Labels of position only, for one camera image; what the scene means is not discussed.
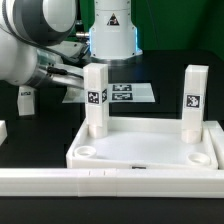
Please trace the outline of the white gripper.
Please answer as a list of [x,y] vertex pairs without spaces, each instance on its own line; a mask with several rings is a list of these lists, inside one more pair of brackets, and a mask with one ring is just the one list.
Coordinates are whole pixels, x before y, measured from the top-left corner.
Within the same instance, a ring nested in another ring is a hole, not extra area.
[[42,65],[41,70],[50,83],[77,89],[84,88],[84,76],[81,68],[57,63],[54,65]]

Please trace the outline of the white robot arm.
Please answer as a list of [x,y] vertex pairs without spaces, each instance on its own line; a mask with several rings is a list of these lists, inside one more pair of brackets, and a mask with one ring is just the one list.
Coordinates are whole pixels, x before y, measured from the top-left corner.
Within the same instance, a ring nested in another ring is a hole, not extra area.
[[[78,0],[0,0],[0,80],[39,87],[48,81],[82,89],[82,70],[53,47],[75,27]],[[142,54],[131,21],[131,0],[94,0],[90,57],[125,61]]]

